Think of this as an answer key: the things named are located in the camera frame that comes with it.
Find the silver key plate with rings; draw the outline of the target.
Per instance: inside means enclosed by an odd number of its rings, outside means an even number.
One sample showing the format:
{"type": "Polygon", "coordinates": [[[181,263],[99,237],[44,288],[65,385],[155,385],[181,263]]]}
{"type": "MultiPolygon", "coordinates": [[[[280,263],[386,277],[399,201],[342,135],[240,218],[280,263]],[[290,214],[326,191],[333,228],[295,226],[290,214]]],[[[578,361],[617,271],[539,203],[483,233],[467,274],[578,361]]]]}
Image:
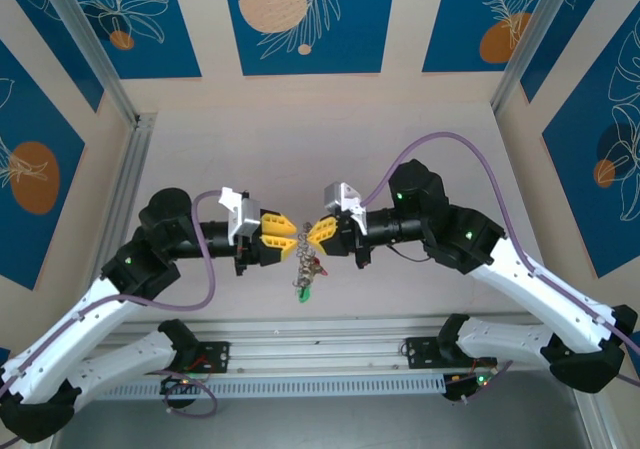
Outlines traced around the silver key plate with rings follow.
{"type": "Polygon", "coordinates": [[[307,235],[311,228],[312,224],[305,222],[297,236],[296,257],[298,259],[298,269],[296,279],[293,281],[296,297],[300,288],[309,287],[312,290],[315,277],[324,276],[321,274],[321,267],[323,266],[307,240],[307,235]]]}

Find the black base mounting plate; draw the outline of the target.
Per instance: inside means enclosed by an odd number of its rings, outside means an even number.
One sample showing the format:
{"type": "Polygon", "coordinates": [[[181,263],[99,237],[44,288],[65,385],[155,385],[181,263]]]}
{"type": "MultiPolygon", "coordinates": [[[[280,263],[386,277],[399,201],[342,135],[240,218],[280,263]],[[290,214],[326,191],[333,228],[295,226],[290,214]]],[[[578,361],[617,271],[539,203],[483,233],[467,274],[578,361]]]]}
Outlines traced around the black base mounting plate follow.
{"type": "Polygon", "coordinates": [[[194,374],[226,374],[230,362],[231,344],[227,341],[201,342],[195,359],[187,371],[194,374]]]}
{"type": "Polygon", "coordinates": [[[404,340],[401,353],[406,357],[408,367],[412,370],[446,366],[436,337],[408,337],[404,340]]]}

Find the aluminium side rail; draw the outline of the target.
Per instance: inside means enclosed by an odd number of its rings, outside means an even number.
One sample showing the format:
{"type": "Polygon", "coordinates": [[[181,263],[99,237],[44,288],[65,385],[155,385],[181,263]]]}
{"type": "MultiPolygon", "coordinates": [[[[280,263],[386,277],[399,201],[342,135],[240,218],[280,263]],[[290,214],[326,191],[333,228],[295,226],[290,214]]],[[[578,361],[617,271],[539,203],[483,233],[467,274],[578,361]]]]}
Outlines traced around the aluminium side rail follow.
{"type": "Polygon", "coordinates": [[[126,242],[135,197],[156,119],[156,113],[141,114],[129,138],[115,184],[103,238],[96,256],[95,275],[100,272],[102,266],[115,254],[121,245],[126,242]]]}

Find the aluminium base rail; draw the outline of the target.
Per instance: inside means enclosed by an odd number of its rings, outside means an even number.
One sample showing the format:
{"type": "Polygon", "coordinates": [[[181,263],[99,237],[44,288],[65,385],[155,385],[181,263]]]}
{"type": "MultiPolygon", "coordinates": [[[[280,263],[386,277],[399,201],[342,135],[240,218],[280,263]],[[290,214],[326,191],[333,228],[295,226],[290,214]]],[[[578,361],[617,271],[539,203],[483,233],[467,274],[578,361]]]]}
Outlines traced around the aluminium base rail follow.
{"type": "Polygon", "coordinates": [[[229,377],[407,373],[404,339],[434,336],[444,315],[291,320],[187,320],[201,341],[227,341],[229,377]]]}

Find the aluminium corner post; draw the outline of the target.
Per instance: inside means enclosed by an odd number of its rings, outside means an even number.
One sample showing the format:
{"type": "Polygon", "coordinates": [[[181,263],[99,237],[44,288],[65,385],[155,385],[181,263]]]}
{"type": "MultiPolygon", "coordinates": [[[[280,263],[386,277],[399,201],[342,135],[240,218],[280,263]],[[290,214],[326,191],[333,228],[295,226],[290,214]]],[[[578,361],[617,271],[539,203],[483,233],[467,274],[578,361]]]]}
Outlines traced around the aluminium corner post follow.
{"type": "Polygon", "coordinates": [[[115,108],[129,127],[135,129],[139,115],[77,0],[49,1],[115,108]]]}
{"type": "Polygon", "coordinates": [[[509,108],[511,97],[519,91],[527,104],[536,99],[583,22],[591,1],[539,1],[491,99],[496,117],[509,108]]]}

